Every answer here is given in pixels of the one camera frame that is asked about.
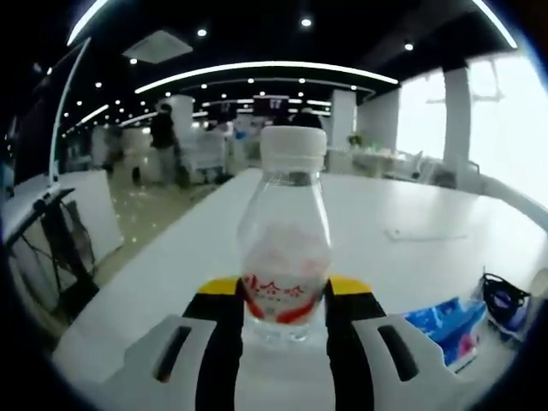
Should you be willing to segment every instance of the potted plant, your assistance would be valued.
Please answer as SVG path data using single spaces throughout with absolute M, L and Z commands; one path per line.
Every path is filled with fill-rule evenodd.
M 364 138 L 360 133 L 352 133 L 347 137 L 348 144 L 350 148 L 360 148 L 363 147 Z

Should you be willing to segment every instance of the white bottle cap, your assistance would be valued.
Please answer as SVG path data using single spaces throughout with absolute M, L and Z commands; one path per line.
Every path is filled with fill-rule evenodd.
M 269 126 L 260 134 L 263 170 L 320 171 L 326 151 L 327 135 L 319 128 Z

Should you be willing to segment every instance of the ceiling vent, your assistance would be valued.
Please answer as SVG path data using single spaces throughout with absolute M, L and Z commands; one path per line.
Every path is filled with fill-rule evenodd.
M 158 64 L 190 53 L 193 48 L 175 35 L 158 30 L 123 52 L 127 58 Z

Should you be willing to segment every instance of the wall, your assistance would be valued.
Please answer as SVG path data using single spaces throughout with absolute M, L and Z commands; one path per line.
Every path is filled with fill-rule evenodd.
M 358 107 L 357 131 L 381 147 L 396 149 L 400 89 L 367 101 Z

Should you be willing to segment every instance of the plastic water bottle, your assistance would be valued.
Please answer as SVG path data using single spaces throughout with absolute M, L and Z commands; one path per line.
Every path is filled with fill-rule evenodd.
M 270 338 L 304 339 L 331 263 L 319 172 L 326 135 L 318 128 L 263 129 L 263 176 L 238 228 L 248 313 Z

